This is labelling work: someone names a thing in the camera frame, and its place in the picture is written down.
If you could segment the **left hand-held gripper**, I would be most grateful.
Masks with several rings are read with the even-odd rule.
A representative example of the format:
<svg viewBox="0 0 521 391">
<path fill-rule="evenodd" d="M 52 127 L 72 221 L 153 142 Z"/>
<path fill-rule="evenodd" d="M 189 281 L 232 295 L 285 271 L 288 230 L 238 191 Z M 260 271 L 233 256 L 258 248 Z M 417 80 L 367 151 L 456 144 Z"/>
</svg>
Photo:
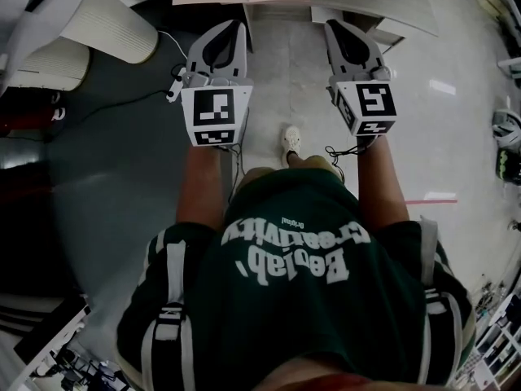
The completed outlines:
<svg viewBox="0 0 521 391">
<path fill-rule="evenodd" d="M 180 73 L 180 97 L 192 145 L 235 145 L 245 129 L 253 91 L 245 25 L 227 20 L 210 28 L 190 47 L 186 66 Z"/>
</svg>

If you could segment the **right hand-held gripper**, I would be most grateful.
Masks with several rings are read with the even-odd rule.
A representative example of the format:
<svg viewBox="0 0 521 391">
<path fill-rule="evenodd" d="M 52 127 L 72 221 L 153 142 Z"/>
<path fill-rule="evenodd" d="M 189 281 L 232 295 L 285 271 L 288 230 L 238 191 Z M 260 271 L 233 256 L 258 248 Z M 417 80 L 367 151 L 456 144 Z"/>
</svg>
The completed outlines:
<svg viewBox="0 0 521 391">
<path fill-rule="evenodd" d="M 378 137 L 396 123 L 391 77 L 378 45 L 358 27 L 338 20 L 325 25 L 332 70 L 327 87 L 331 103 L 351 135 Z"/>
</svg>

